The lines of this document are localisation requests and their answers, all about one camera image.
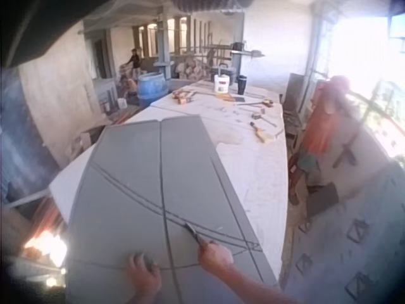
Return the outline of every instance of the person's left hand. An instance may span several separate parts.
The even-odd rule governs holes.
[[[162,287],[160,270],[156,263],[152,264],[151,272],[148,271],[144,254],[131,256],[128,274],[136,290],[136,298],[154,298]]]

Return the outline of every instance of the hand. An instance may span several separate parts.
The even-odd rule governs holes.
[[[139,299],[154,298],[162,287],[160,270],[156,263],[152,264],[151,272],[148,271],[144,254],[132,255],[129,260],[128,274],[135,287],[135,297]]]
[[[234,264],[230,250],[214,242],[203,243],[198,249],[198,262],[203,269],[215,276],[229,269]]]

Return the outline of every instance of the white table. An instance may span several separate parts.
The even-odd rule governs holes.
[[[282,266],[288,203],[287,148],[284,133],[281,132],[284,122],[278,94],[255,87],[246,88],[245,103],[257,103],[264,97],[275,102],[273,108],[264,107],[264,116],[277,127],[262,119],[254,121],[270,136],[279,134],[274,141],[263,144],[249,125],[252,112],[259,111],[259,108],[237,106],[240,103],[218,99],[212,95],[213,84],[210,82],[200,81],[183,90],[200,94],[194,95],[192,103],[183,105],[177,104],[171,95],[167,95],[125,123],[185,115],[201,116],[274,275],[278,277]],[[233,96],[237,96],[235,90],[234,86],[230,90]],[[76,191],[92,150],[93,147],[90,147],[71,162],[49,186],[66,222],[69,222]]]

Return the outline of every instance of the white bucket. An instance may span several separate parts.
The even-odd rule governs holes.
[[[118,107],[120,109],[125,109],[128,106],[127,100],[125,98],[118,98],[117,101],[118,101]]]
[[[229,89],[229,76],[222,75],[221,77],[215,75],[214,77],[214,92],[215,93],[227,93]]]

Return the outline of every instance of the black tumbler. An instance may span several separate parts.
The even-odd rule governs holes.
[[[247,77],[243,75],[238,76],[238,95],[245,94]]]

